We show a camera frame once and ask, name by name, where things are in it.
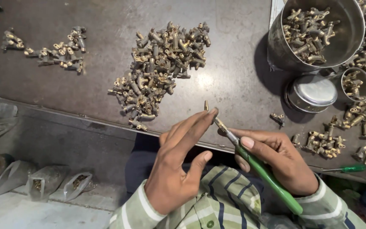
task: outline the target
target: steel container lid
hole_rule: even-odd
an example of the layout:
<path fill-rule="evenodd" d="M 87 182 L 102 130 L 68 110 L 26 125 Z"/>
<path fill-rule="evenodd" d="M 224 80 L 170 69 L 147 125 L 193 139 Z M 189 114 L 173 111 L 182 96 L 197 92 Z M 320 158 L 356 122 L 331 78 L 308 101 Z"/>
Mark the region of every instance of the steel container lid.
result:
<path fill-rule="evenodd" d="M 294 91 L 313 106 L 330 106 L 337 100 L 334 84 L 320 75 L 305 75 L 294 82 Z"/>

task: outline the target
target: person's left hand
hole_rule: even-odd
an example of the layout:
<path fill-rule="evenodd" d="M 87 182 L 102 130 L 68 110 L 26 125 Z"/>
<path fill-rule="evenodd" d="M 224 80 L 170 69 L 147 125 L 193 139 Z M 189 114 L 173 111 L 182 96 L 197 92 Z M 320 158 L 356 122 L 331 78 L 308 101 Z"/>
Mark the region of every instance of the person's left hand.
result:
<path fill-rule="evenodd" d="M 197 155 L 187 174 L 182 164 L 217 114 L 216 108 L 209 113 L 197 113 L 159 137 L 161 147 L 144 190 L 150 204 L 160 214 L 169 214 L 197 195 L 201 173 L 213 154 L 204 151 Z"/>

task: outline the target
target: steel container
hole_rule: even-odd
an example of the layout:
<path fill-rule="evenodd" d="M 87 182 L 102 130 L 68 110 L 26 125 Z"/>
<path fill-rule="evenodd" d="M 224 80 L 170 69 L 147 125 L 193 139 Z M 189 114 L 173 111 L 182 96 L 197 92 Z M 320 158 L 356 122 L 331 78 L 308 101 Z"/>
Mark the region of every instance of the steel container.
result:
<path fill-rule="evenodd" d="M 344 77 L 348 74 L 353 73 L 354 71 L 359 71 L 357 74 L 357 79 L 362 81 L 362 85 L 359 86 L 359 94 L 360 96 L 365 97 L 362 100 L 354 100 L 353 98 L 347 96 L 345 92 L 345 87 L 342 85 L 342 81 Z M 343 72 L 340 72 L 334 77 L 330 78 L 338 91 L 338 101 L 343 103 L 352 103 L 352 102 L 363 102 L 366 100 L 366 72 L 360 68 L 349 68 Z"/>
<path fill-rule="evenodd" d="M 300 60 L 285 40 L 282 19 L 287 18 L 292 9 L 302 11 L 310 8 L 324 10 L 330 7 L 330 13 L 324 18 L 326 22 L 340 20 L 334 26 L 336 36 L 330 38 L 330 45 L 321 53 L 327 62 L 322 65 L 310 65 Z M 269 30 L 268 52 L 270 61 L 282 70 L 311 72 L 334 67 L 349 60 L 362 44 L 365 33 L 365 22 L 361 9 L 355 0 L 288 0 L 281 13 L 276 17 Z"/>
<path fill-rule="evenodd" d="M 336 100 L 337 89 L 334 84 L 320 75 L 301 76 L 285 89 L 285 102 L 300 112 L 323 112 Z"/>

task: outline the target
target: striped shirt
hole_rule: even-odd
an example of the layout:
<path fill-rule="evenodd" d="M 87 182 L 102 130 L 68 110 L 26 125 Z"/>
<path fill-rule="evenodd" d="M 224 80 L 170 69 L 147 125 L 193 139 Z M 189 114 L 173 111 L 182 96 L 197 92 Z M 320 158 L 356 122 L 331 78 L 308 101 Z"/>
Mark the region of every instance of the striped shirt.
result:
<path fill-rule="evenodd" d="M 294 228 L 366 229 L 366 224 L 346 203 L 317 178 L 316 193 L 296 198 L 303 213 L 295 217 Z M 145 182 L 114 212 L 109 229 L 267 228 L 262 223 L 258 190 L 235 169 L 214 167 L 201 179 L 198 195 L 167 216 L 151 206 L 145 195 Z"/>

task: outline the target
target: hand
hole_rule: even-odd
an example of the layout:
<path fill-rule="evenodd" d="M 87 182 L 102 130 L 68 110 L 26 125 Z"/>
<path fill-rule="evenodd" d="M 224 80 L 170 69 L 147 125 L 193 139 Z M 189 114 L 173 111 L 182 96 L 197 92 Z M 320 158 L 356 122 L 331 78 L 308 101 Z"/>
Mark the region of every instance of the hand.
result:
<path fill-rule="evenodd" d="M 250 153 L 271 167 L 276 179 L 293 195 L 308 196 L 318 190 L 318 180 L 300 153 L 284 133 L 230 129 Z M 235 155 L 241 169 L 249 172 L 249 164 Z"/>
<path fill-rule="evenodd" d="M 160 214 L 169 214 L 197 195 L 201 173 L 213 154 L 204 151 L 197 155 L 187 174 L 182 164 L 186 154 L 206 132 L 217 114 L 215 108 L 209 113 L 197 113 L 160 135 L 161 147 L 144 186 L 150 204 Z"/>

